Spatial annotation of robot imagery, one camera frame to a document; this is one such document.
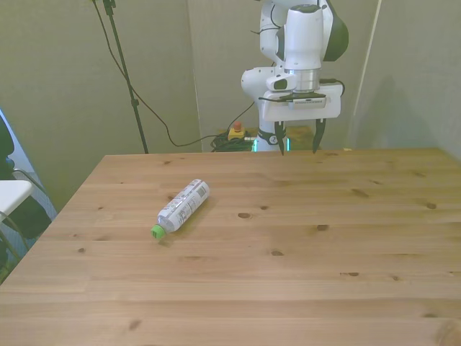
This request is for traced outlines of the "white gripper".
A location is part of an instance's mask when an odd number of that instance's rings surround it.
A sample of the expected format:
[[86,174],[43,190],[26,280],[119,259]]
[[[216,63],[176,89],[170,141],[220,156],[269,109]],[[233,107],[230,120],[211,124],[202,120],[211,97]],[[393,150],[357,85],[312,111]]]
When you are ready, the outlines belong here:
[[[322,84],[319,90],[308,93],[271,92],[259,98],[265,121],[316,120],[313,153],[320,148],[326,120],[341,113],[341,83]],[[285,124],[276,122],[274,134],[281,154],[285,155]]]

